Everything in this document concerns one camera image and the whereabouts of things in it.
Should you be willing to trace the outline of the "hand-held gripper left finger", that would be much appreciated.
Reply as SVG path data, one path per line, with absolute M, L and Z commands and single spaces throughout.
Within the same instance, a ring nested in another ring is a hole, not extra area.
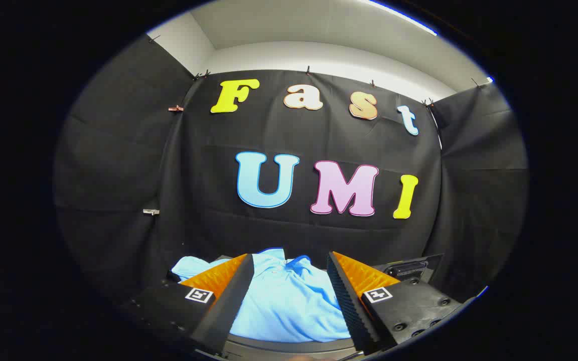
M 147 288 L 124 302 L 121 311 L 182 354 L 220 355 L 253 276 L 253 256 L 243 254 L 186 281 Z

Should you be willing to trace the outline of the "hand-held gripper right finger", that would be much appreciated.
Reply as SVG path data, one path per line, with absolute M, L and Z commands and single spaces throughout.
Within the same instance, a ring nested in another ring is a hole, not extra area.
M 463 303 L 431 285 L 441 255 L 369 266 L 339 252 L 327 273 L 357 351 L 385 352 L 458 315 Z

